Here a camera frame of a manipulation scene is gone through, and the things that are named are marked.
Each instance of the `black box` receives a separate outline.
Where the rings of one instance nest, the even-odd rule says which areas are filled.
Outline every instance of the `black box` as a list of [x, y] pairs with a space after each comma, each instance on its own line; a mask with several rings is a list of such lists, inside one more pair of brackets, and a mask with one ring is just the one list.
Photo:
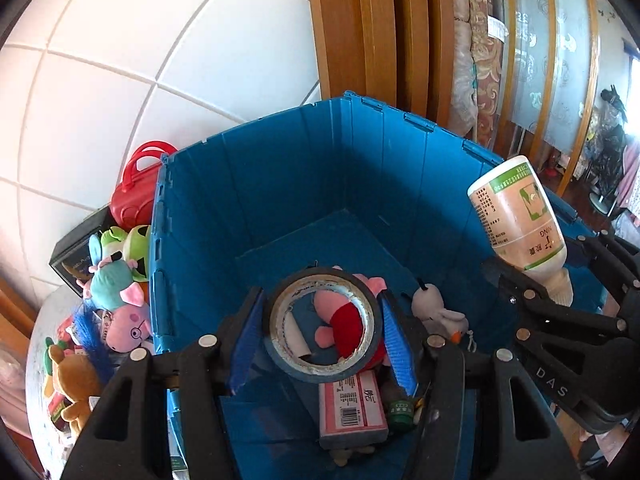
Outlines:
[[66, 234], [53, 249], [49, 265], [70, 286], [78, 296], [82, 296], [82, 287], [76, 283], [79, 278], [86, 281], [91, 277], [91, 255], [89, 254], [89, 237], [100, 236], [102, 232], [117, 225], [111, 216], [109, 206], [96, 211], [85, 218], [82, 223]]

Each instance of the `white tile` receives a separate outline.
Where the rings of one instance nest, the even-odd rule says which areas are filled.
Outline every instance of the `white tile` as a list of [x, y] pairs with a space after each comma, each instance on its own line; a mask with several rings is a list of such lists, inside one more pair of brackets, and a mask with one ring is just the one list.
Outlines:
[[0, 265], [26, 271], [20, 225], [18, 188], [0, 180]]
[[244, 120], [299, 106], [318, 80], [308, 0], [211, 0], [161, 79]]
[[[234, 126], [238, 123], [156, 88], [140, 119], [127, 159], [148, 140], [164, 140], [180, 150]], [[142, 169], [152, 163], [151, 158], [142, 159], [138, 167]]]
[[73, 0], [50, 49], [151, 78], [204, 0]]
[[0, 265], [0, 276], [4, 278], [14, 292], [23, 298], [24, 301], [34, 308], [37, 306], [37, 300], [28, 272], [15, 269], [11, 266]]
[[309, 97], [305, 99], [305, 105], [309, 105], [311, 103], [317, 103], [322, 98], [320, 97], [320, 84], [316, 85], [314, 90], [309, 94]]
[[32, 0], [11, 31], [7, 43], [44, 48], [69, 0]]
[[20, 183], [88, 207], [106, 204], [148, 89], [47, 54], [27, 111]]
[[46, 300], [49, 297], [49, 294], [58, 290], [58, 287], [60, 286], [60, 285], [52, 285], [51, 283], [47, 283], [47, 282], [41, 282], [36, 278], [31, 279], [31, 285], [33, 285], [33, 291], [35, 293], [35, 298], [36, 298], [36, 307], [38, 309], [40, 309], [40, 307], [44, 303], [44, 300]]
[[88, 215], [90, 213], [84, 209], [20, 190], [20, 225], [31, 276], [46, 282], [63, 283], [49, 267], [51, 253], [60, 238]]
[[18, 179], [18, 146], [31, 82], [40, 52], [4, 47], [0, 50], [0, 176]]

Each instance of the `brown plush toy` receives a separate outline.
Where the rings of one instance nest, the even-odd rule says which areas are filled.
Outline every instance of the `brown plush toy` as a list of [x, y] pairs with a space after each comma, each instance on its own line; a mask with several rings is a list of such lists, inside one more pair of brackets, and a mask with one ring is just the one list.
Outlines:
[[100, 396], [102, 384], [86, 355], [65, 356], [62, 348], [51, 345], [49, 356], [53, 361], [53, 387], [72, 402], [61, 416], [71, 426], [73, 436], [78, 437], [91, 415], [89, 397]]

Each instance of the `white plastic bottle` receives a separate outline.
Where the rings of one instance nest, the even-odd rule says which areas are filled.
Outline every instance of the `white plastic bottle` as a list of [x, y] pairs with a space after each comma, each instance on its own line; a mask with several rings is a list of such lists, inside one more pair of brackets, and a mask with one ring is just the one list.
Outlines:
[[466, 192], [495, 253], [546, 287], [558, 304], [574, 293], [563, 268], [566, 244], [556, 215], [526, 156], [493, 168]]

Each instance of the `pink cloth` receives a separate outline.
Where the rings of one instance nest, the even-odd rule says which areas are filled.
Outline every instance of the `pink cloth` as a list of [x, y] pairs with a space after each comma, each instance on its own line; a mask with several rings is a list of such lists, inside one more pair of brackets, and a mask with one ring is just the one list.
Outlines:
[[632, 205], [634, 209], [638, 209], [635, 202], [640, 203], [640, 189], [636, 185], [638, 167], [640, 167], [640, 140], [634, 138], [625, 147], [622, 155], [622, 168], [625, 176], [622, 177], [620, 184], [618, 184], [616, 202], [620, 207], [626, 207], [631, 210], [636, 216], [638, 216], [638, 213], [629, 206]]

